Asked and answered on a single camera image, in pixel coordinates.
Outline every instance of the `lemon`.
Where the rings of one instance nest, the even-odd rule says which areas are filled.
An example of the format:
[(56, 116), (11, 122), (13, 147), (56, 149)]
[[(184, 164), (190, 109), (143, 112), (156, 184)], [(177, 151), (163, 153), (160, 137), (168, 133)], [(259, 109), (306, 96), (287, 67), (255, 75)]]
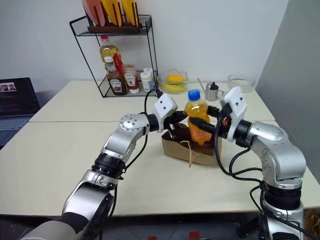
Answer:
[(185, 81), (185, 78), (181, 75), (169, 75), (166, 77), (168, 83), (182, 83)]
[(166, 84), (162, 83), (161, 88), (165, 92), (170, 92), (170, 93), (180, 93), (185, 90), (185, 85), (184, 84)]

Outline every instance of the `yellow cutting board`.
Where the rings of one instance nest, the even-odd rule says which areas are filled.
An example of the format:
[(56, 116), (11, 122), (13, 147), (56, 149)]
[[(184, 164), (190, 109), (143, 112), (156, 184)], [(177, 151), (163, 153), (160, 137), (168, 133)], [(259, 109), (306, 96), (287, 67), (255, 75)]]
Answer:
[[(102, 2), (102, 5), (103, 5), (106, 13), (108, 14), (109, 18), (111, 19), (111, 22), (114, 25), (117, 25), (117, 21), (116, 21), (116, 17), (117, 17), (119, 27), (121, 27), (122, 21), (121, 21), (120, 11), (118, 8), (118, 1), (117, 0), (101, 0), (101, 2)], [(115, 6), (116, 16), (115, 16), (115, 12), (114, 12), (114, 8), (113, 8), (112, 4), (114, 4), (114, 6)]]
[(132, 11), (132, 3), (135, 4), (135, 0), (122, 0), (123, 10), (125, 11), (125, 14), (128, 17), (130, 23), (134, 26), (135, 22), (138, 23), (138, 16), (135, 16), (134, 18), (134, 12)]

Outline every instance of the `brown paper bag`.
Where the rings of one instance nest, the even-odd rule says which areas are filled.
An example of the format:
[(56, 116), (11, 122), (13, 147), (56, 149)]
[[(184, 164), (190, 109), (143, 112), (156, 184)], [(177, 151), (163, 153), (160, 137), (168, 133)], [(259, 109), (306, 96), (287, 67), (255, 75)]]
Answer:
[[(218, 164), (213, 139), (210, 142), (206, 142), (203, 146), (199, 146), (196, 142), (192, 141), (189, 128), (186, 125), (178, 123), (174, 127), (175, 130), (171, 132), (167, 131), (161, 136), (165, 155), (186, 160), (189, 162), (189, 167), (192, 163), (202, 165)], [(218, 138), (218, 148), (221, 153), (221, 138)]]

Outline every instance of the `bottle label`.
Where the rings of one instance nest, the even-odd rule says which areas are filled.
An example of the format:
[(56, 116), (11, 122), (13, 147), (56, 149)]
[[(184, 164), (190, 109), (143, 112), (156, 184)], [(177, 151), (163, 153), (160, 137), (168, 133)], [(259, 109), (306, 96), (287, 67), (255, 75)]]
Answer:
[(142, 81), (142, 86), (143, 86), (143, 90), (146, 92), (149, 92), (150, 90), (154, 89), (154, 86), (151, 80)]
[(129, 87), (135, 87), (136, 86), (136, 76), (132, 73), (125, 73), (124, 78), (126, 80), (126, 83)]
[(113, 65), (106, 65), (106, 69), (107, 69), (108, 71), (113, 72), (113, 71), (116, 70), (116, 65), (115, 65), (115, 64), (113, 64)]
[(115, 93), (122, 92), (121, 81), (119, 79), (111, 79), (110, 84)]

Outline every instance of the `white wall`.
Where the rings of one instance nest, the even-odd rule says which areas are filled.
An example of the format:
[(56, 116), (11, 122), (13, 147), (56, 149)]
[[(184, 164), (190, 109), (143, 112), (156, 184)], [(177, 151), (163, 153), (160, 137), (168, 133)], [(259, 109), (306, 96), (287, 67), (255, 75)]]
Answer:
[[(160, 71), (225, 81), (241, 72), (259, 79), (288, 0), (138, 0), (151, 14)], [(84, 15), (81, 0), (0, 0), (0, 78), (29, 76), (41, 102), (70, 80), (91, 79), (69, 21)], [(124, 62), (146, 65), (140, 37), (113, 37)], [(82, 38), (103, 73), (95, 39)]]

